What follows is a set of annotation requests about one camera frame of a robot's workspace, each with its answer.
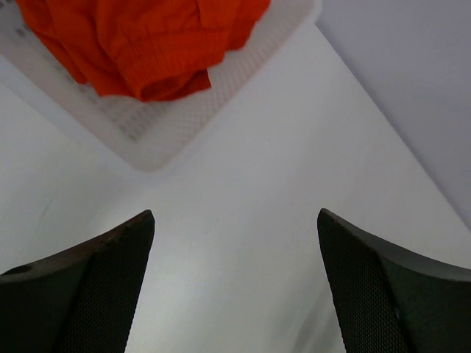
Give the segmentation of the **orange shorts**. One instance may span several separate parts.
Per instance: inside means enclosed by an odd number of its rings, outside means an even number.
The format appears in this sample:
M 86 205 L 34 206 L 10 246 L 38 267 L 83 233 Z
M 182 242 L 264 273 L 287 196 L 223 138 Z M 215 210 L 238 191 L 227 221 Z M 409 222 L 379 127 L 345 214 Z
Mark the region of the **orange shorts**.
M 208 70 L 241 49 L 268 1 L 20 1 L 26 25 L 100 96 L 174 101 L 211 87 Z

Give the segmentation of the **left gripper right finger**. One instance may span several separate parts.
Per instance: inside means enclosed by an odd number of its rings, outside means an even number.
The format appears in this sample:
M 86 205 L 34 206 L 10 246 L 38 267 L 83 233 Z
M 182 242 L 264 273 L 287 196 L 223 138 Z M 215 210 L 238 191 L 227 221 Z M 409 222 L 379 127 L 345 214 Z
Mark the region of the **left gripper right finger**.
M 347 352 L 469 352 L 470 270 L 379 238 L 327 209 L 319 245 Z

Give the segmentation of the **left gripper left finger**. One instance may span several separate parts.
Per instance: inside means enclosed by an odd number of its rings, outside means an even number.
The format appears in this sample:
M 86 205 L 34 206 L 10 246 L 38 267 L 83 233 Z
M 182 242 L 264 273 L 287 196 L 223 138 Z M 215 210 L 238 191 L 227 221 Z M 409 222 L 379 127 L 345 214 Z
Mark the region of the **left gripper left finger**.
M 154 234 L 145 210 L 1 274 L 1 351 L 124 352 Z

